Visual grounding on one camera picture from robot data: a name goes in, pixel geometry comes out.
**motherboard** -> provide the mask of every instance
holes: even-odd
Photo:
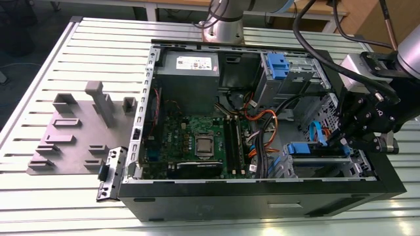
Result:
[[[166,116],[161,147],[146,151],[146,179],[252,178],[238,117]]]

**power supply label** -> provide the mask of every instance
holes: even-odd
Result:
[[[180,70],[212,70],[210,58],[177,57],[176,69]]]

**aluminum profile table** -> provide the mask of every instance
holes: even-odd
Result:
[[[285,30],[245,28],[249,45],[300,47]],[[369,48],[336,34],[308,32],[309,43],[334,62]],[[140,222],[122,203],[96,203],[96,175],[29,176],[26,164],[42,137],[57,93],[76,99],[88,80],[104,83],[113,101],[140,96],[150,39],[200,41],[188,24],[84,18],[70,22],[0,134],[0,233],[121,235],[418,235],[420,122],[396,134],[400,154],[389,156],[408,192],[334,217],[205,222]]]

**cpu socket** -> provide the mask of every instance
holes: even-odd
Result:
[[[196,156],[201,160],[208,160],[214,156],[214,143],[213,136],[208,134],[197,134],[196,139]]]

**green motherboard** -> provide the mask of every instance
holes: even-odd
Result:
[[[222,163],[221,174],[214,179],[250,178],[246,171],[244,151],[236,159],[238,170],[232,171],[226,155],[229,147],[225,142],[225,118],[168,116],[162,125],[161,148],[148,151],[148,168],[144,170],[146,179],[168,179],[168,163],[217,162]],[[238,131],[249,129],[248,121],[237,122]]]

